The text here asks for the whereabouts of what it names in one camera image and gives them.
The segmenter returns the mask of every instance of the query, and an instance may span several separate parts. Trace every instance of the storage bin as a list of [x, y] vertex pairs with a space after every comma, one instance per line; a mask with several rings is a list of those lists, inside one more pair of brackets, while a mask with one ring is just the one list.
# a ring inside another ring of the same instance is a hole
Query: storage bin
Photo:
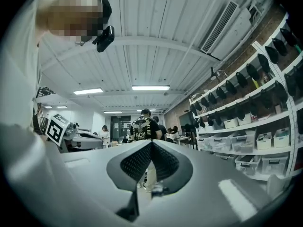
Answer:
[[256, 145], [256, 131], [237, 131], [231, 137], [232, 149], [241, 153], [252, 153]]
[[211, 145], [209, 144], [208, 139], [212, 137], [214, 134], [204, 134], [204, 135], [199, 135], [196, 137], [197, 139], [197, 144], [199, 149], [212, 149]]
[[231, 149], [231, 138], [230, 136], [234, 135], [234, 133], [219, 133], [208, 139], [209, 144], [213, 149], [229, 151]]
[[225, 120], [225, 121], [223, 121], [223, 123], [224, 123], [226, 129], [234, 128], [239, 125], [237, 118]]
[[235, 159], [236, 169], [247, 175], [254, 175], [260, 163], [260, 156], [238, 156]]
[[247, 113], [243, 120], [237, 118], [239, 125], [251, 123], [251, 114]]
[[269, 149], [271, 148], [271, 132], [266, 134], [260, 134], [257, 138], [257, 149]]
[[216, 153], [215, 155], [216, 157], [220, 157], [222, 160], [231, 163], [233, 166], [235, 165], [235, 159], [237, 158], [236, 155], [224, 154], [224, 153]]
[[274, 135], [274, 147], [289, 146], [289, 128], [277, 130]]
[[262, 173], [282, 175], [286, 167], [288, 153], [262, 156]]

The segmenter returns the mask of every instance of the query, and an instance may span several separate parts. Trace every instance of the laboratory room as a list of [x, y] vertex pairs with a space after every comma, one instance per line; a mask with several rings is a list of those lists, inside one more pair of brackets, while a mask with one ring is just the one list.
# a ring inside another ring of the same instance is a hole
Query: laboratory room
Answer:
[[47, 227], [299, 221], [297, 1], [3, 5], [2, 217]]

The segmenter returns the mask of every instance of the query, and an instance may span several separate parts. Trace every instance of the person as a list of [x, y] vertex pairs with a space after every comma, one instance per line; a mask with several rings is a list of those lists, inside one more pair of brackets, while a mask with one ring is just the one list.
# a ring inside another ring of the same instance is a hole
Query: person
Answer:
[[151, 118], [151, 112], [148, 108], [141, 111], [141, 116], [137, 118], [131, 126], [132, 140], [158, 139], [162, 137], [158, 123]]
[[27, 0], [0, 48], [0, 123], [33, 130], [41, 81], [38, 51], [46, 33], [87, 42], [102, 33], [111, 13], [108, 0]]
[[99, 136], [103, 139], [103, 145], [108, 146], [110, 133], [108, 132], [106, 125], [103, 125], [102, 130], [99, 133]]
[[172, 139], [174, 142], [176, 142], [176, 139], [179, 139], [179, 133], [178, 133], [178, 127], [174, 126], [172, 129], [169, 128], [169, 134], [168, 134], [168, 138]]
[[[158, 139], [162, 137], [162, 132], [158, 126], [158, 123], [151, 118], [151, 112], [145, 108], [141, 111], [141, 116], [137, 118], [131, 126], [131, 138], [132, 140], [148, 140]], [[141, 188], [141, 183], [144, 182], [145, 173], [137, 184], [137, 188]], [[147, 193], [152, 191], [153, 186], [157, 182], [156, 168], [151, 161], [147, 168], [147, 181], [145, 184], [145, 191]]]
[[161, 140], [164, 140], [166, 141], [166, 128], [164, 125], [162, 124], [159, 124], [159, 117], [158, 116], [153, 116], [153, 119], [158, 123], [158, 126], [159, 126], [159, 129], [161, 130], [162, 132], [162, 137], [161, 137]]

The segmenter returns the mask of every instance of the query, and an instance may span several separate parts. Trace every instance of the fluorescent light panel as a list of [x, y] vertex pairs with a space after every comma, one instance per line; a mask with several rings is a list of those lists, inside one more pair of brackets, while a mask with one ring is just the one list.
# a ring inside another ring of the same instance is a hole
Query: fluorescent light panel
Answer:
[[[143, 109], [137, 110], [137, 112], [141, 112]], [[155, 109], [150, 109], [150, 111], [156, 111]]]
[[89, 93], [102, 93], [102, 89], [95, 88], [95, 89], [87, 89], [87, 90], [81, 90], [81, 91], [74, 91], [74, 94], [81, 95], [81, 94], [89, 94]]
[[121, 114], [122, 113], [122, 111], [112, 111], [112, 112], [104, 112], [105, 114]]
[[169, 90], [170, 86], [133, 86], [133, 90]]

